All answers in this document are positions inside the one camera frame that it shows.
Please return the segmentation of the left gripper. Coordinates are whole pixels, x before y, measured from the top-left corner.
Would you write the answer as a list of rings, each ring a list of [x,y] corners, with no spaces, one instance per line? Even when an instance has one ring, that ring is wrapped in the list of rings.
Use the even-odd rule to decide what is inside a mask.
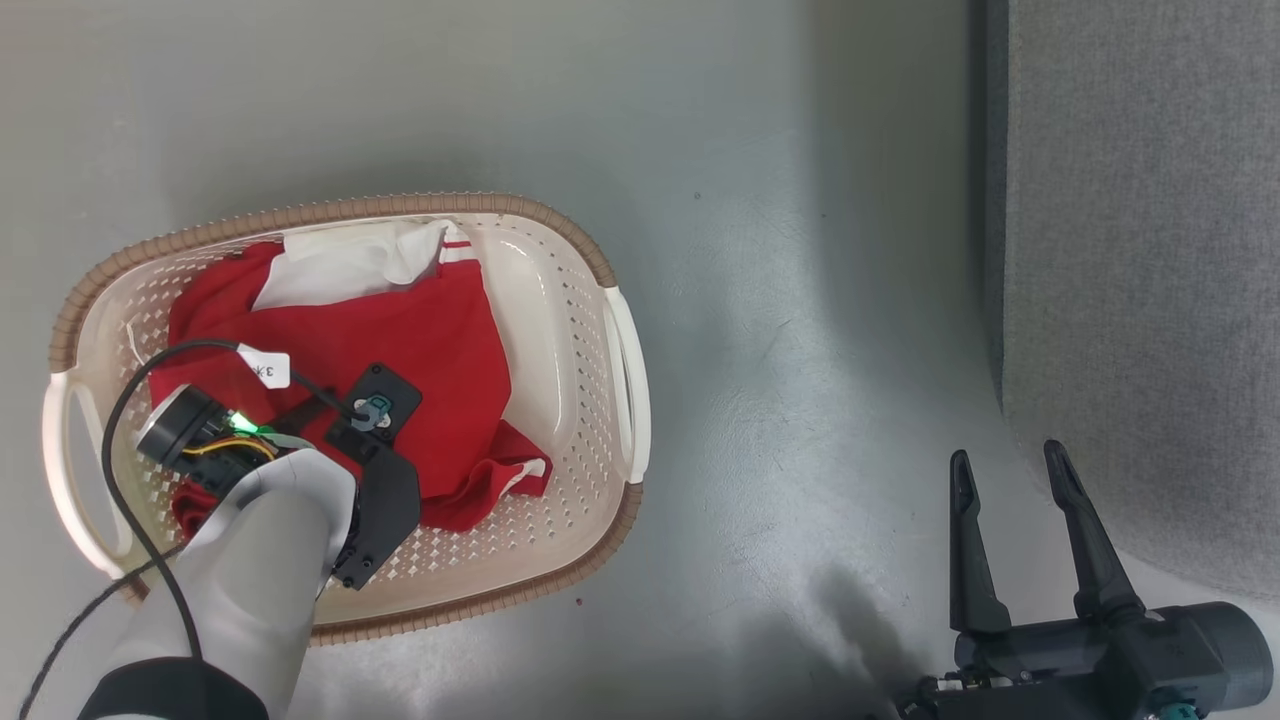
[[[187,538],[236,486],[270,461],[314,446],[351,461],[358,484],[346,544],[332,574],[344,588],[358,591],[419,527],[419,474],[394,442],[421,398],[412,386],[356,386],[346,397],[353,416],[323,424],[314,443],[305,430],[328,409],[320,397],[260,424],[195,386],[180,386],[151,413],[137,450],[180,478],[173,514]]]

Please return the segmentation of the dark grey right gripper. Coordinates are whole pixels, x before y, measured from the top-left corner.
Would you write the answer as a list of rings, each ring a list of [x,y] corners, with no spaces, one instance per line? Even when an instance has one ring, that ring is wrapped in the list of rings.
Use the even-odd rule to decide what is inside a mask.
[[[1043,452],[1068,527],[1079,619],[1012,628],[989,570],[972,464],[955,451],[948,587],[957,666],[901,693],[899,717],[1206,719],[1263,703],[1275,664],[1254,620],[1220,601],[1146,614],[1065,446],[1047,439]]]

